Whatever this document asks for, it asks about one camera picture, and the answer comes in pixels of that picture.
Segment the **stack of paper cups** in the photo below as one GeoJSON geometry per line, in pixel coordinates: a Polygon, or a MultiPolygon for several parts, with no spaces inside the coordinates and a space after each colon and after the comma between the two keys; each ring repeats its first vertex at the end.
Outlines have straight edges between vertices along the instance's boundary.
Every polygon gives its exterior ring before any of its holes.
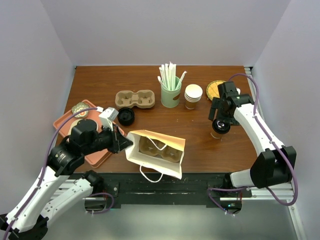
{"type": "Polygon", "coordinates": [[[192,110],[196,107],[199,100],[202,98],[203,89],[197,84],[189,84],[185,88],[185,107],[192,110]]]}

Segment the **black cup lid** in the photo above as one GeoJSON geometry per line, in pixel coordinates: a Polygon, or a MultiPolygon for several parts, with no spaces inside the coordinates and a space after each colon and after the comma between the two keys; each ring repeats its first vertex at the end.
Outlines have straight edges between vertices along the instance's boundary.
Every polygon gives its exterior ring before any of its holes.
{"type": "Polygon", "coordinates": [[[224,135],[224,134],[227,134],[230,131],[231,125],[229,123],[225,123],[223,121],[215,119],[212,122],[212,129],[216,133],[224,135]]]}

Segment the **single brown paper cup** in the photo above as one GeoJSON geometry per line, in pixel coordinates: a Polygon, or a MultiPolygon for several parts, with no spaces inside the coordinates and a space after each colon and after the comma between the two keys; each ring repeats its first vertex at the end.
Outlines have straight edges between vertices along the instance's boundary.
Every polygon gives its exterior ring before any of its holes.
{"type": "Polygon", "coordinates": [[[214,139],[221,139],[222,138],[222,134],[216,132],[214,129],[210,132],[210,135],[214,138],[214,139]]]}

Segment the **brown paper bag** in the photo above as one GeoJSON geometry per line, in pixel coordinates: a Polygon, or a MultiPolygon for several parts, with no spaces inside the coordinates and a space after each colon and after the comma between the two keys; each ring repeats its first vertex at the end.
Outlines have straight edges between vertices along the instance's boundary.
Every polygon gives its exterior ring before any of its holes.
{"type": "Polygon", "coordinates": [[[167,175],[177,179],[182,179],[182,161],[185,154],[186,140],[184,138],[170,136],[149,130],[134,130],[127,134],[127,138],[133,142],[133,145],[125,150],[126,159],[139,166],[139,171],[143,177],[146,177],[142,168],[153,169],[162,176],[167,175]],[[159,140],[164,144],[182,151],[179,162],[169,162],[160,158],[145,155],[139,152],[140,137],[147,137],[153,140],[159,140]]]}

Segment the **cardboard cup carrier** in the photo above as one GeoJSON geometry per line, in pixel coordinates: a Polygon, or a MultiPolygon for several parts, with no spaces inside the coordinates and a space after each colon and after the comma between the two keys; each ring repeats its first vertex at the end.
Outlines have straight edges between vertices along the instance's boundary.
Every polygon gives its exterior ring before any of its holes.
{"type": "Polygon", "coordinates": [[[155,105],[155,93],[149,89],[121,90],[115,95],[115,105],[118,109],[133,108],[150,109],[155,105]]]}
{"type": "Polygon", "coordinates": [[[138,148],[139,152],[144,155],[159,158],[171,163],[178,163],[183,153],[157,139],[149,139],[145,136],[140,137],[138,148]]]}

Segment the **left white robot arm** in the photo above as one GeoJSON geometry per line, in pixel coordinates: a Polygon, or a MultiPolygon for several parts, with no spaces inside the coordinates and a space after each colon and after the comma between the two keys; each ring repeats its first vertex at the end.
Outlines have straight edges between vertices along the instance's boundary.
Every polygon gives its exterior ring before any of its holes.
{"type": "Polygon", "coordinates": [[[102,150],[117,154],[133,145],[118,126],[103,127],[97,132],[89,120],[81,120],[71,134],[51,149],[44,167],[19,204],[0,216],[3,238],[9,240],[41,240],[49,225],[73,204],[85,197],[105,195],[104,179],[93,170],[87,171],[73,186],[51,199],[56,190],[85,162],[85,156],[102,150]]]}

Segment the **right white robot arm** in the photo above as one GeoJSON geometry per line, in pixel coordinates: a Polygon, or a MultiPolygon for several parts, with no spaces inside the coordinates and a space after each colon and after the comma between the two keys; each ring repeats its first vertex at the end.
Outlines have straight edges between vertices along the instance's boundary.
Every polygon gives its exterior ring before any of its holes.
{"type": "Polygon", "coordinates": [[[223,192],[233,197],[241,187],[261,189],[290,182],[296,150],[285,146],[272,133],[258,113],[253,98],[249,94],[240,94],[234,82],[222,82],[217,89],[219,96],[212,99],[208,116],[212,122],[211,135],[218,139],[232,126],[242,126],[257,155],[251,168],[226,175],[223,192]]]}

